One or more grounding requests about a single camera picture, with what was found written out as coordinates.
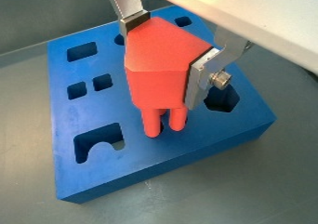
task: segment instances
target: small square hole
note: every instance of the small square hole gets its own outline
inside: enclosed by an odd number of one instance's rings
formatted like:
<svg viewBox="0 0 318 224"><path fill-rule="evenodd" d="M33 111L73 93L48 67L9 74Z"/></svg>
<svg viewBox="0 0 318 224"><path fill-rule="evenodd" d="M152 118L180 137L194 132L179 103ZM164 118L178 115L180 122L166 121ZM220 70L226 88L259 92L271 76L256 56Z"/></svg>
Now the small square hole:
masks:
<svg viewBox="0 0 318 224"><path fill-rule="evenodd" d="M192 21L188 17L180 17L174 20L179 27L186 27L192 24Z"/></svg>
<svg viewBox="0 0 318 224"><path fill-rule="evenodd" d="M97 53L97 46L95 42L89 42L80 46L72 47L67 50L67 61L72 62L75 60L93 56Z"/></svg>
<svg viewBox="0 0 318 224"><path fill-rule="evenodd" d="M108 73L93 78L95 91L100 91L100 90L111 87L112 85L113 85L112 77Z"/></svg>
<svg viewBox="0 0 318 224"><path fill-rule="evenodd" d="M79 82L67 87L68 99L77 99L87 94L87 88L84 82Z"/></svg>

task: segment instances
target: cutout slot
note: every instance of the cutout slot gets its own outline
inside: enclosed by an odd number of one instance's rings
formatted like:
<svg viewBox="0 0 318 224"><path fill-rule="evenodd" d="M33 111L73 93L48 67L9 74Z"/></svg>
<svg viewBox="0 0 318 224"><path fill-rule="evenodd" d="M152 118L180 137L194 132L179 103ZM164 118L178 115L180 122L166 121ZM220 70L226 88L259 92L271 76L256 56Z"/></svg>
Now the cutout slot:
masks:
<svg viewBox="0 0 318 224"><path fill-rule="evenodd" d="M180 17L174 20L179 27L186 27L192 24L192 21L188 17Z"/></svg>
<svg viewBox="0 0 318 224"><path fill-rule="evenodd" d="M119 34L116 37L115 37L115 43L119 45L119 46L124 46L124 37L121 34Z"/></svg>
<svg viewBox="0 0 318 224"><path fill-rule="evenodd" d="M69 87L67 87L67 95L69 100L77 99L85 96L85 94L87 94L87 88L85 88L84 82L79 82L71 85Z"/></svg>
<svg viewBox="0 0 318 224"><path fill-rule="evenodd" d="M108 73L93 78L95 91L100 91L105 88L109 88L112 85L113 85L113 81Z"/></svg>
<svg viewBox="0 0 318 224"><path fill-rule="evenodd" d="M79 59L93 56L97 53L97 46L95 42L89 42L80 46L72 47L67 50L67 61L72 62Z"/></svg>
<svg viewBox="0 0 318 224"><path fill-rule="evenodd" d="M100 142L109 143L116 151L121 150L124 148L124 140L119 123L105 125L79 134L75 136L73 142L77 164L87 161L89 150Z"/></svg>
<svg viewBox="0 0 318 224"><path fill-rule="evenodd" d="M223 90L212 86L203 103L211 111L231 112L239 103L239 94L231 85Z"/></svg>

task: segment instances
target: metal bracket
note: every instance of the metal bracket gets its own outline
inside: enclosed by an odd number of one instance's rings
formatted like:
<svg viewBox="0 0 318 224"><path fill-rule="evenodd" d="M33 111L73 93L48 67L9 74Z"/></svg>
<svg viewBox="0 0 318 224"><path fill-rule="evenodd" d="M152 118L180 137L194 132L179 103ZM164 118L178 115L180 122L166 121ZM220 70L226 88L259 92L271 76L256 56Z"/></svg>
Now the metal bracket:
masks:
<svg viewBox="0 0 318 224"><path fill-rule="evenodd" d="M127 33L149 19L149 12L144 10L141 0L109 0L117 15L120 33Z"/></svg>
<svg viewBox="0 0 318 224"><path fill-rule="evenodd" d="M215 86L224 89L230 84L231 75L223 68L232 63L240 55L251 48L252 43L231 33L220 26L215 32L215 43L223 47L222 50L211 48L190 67L186 88L186 106L192 110L204 100L208 89Z"/></svg>

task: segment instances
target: red block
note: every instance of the red block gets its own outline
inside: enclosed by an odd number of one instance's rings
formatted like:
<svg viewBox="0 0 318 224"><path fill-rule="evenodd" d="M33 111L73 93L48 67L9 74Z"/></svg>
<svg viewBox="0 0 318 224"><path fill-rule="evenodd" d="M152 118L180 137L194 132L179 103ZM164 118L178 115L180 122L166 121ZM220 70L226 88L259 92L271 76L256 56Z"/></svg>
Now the red block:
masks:
<svg viewBox="0 0 318 224"><path fill-rule="evenodd" d="M210 48L206 41L160 18L151 18L129 31L124 66L147 136L159 135L160 114L166 109L171 109L171 129L184 128L190 63Z"/></svg>

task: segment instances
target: blue shape sorter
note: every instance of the blue shape sorter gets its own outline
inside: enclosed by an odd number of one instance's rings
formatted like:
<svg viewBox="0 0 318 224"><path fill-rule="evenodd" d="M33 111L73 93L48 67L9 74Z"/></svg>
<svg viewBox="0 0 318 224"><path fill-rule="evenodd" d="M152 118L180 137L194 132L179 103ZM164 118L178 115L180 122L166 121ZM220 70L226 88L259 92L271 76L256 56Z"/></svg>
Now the blue shape sorter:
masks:
<svg viewBox="0 0 318 224"><path fill-rule="evenodd" d="M188 11L168 7L151 15L212 44L211 32ZM231 86L210 90L188 112L186 129L174 132L166 114L162 134L145 137L123 59L116 22L48 43L56 193L77 204L258 138L275 120L232 64Z"/></svg>

